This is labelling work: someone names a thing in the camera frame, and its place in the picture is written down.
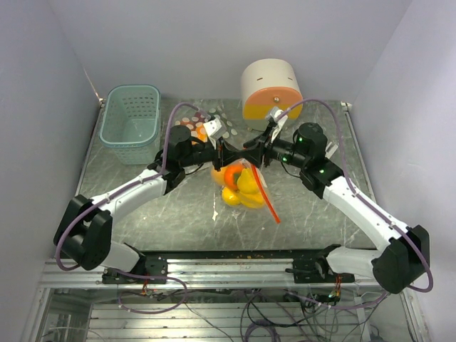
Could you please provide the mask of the clear red-zip bag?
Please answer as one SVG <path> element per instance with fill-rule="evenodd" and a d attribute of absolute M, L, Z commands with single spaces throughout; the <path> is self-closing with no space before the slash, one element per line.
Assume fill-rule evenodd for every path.
<path fill-rule="evenodd" d="M 260 169 L 250 162 L 240 159 L 220 170 L 213 167 L 211 176 L 221 187 L 221 197 L 225 204 L 231 207 L 267 209 L 277 224 L 281 222 Z"/>

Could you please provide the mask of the yellow fake pear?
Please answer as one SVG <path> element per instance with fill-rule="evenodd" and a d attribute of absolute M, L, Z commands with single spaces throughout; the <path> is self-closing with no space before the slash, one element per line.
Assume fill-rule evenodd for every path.
<path fill-rule="evenodd" d="M 251 168 L 245 168 L 237 180 L 238 191 L 245 194 L 256 194 L 259 192 L 259 186 Z"/>

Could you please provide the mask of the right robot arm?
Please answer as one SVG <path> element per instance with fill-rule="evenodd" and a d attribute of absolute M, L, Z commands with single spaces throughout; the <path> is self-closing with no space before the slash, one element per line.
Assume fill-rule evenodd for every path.
<path fill-rule="evenodd" d="M 338 274 L 375 279 L 387 292 L 399 294 L 430 269 L 430 238 L 420 225 L 410 227 L 366 197 L 343 170 L 326 157 L 327 137 L 320 125 L 304 123 L 285 141 L 267 129 L 244 143 L 246 159 L 267 166 L 272 160 L 299 169 L 303 186 L 344 213 L 374 244 L 351 249 L 333 244 L 321 251 L 315 276 L 324 282 Z"/>

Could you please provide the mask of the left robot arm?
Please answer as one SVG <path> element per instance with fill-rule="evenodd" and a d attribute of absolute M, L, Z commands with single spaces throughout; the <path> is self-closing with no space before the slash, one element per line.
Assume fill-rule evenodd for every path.
<path fill-rule="evenodd" d="M 186 167 L 212 164 L 216 169 L 246 156 L 222 138 L 207 142 L 192 136 L 185 126 L 168 128 L 163 149 L 152 164 L 125 184 L 87 198 L 75 196 L 69 203 L 53 238 L 56 261 L 65 254 L 76 268 L 90 271 L 98 266 L 115 269 L 126 281 L 139 282 L 147 273 L 145 255 L 128 244 L 112 239 L 115 223 L 145 203 L 173 191 L 185 178 Z"/>

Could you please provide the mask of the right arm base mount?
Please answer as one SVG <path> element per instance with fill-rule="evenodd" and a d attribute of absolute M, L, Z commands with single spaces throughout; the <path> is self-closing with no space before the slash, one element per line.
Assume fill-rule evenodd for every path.
<path fill-rule="evenodd" d="M 328 265 L 326 257 L 340 244 L 332 244 L 324 249 L 294 249 L 292 250 L 291 266 L 285 268 L 287 274 L 292 274 L 295 284 L 354 283 L 353 274 L 334 272 Z"/>

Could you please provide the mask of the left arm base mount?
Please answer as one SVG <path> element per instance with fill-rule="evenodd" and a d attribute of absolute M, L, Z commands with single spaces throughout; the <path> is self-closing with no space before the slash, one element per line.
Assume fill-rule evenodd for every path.
<path fill-rule="evenodd" d="M 103 284 L 139 284 L 141 281 L 148 284 L 165 284 L 168 263 L 158 255 L 146 254 L 141 256 L 139 262 L 125 275 L 125 271 L 119 272 L 112 268 L 105 270 L 102 275 Z"/>

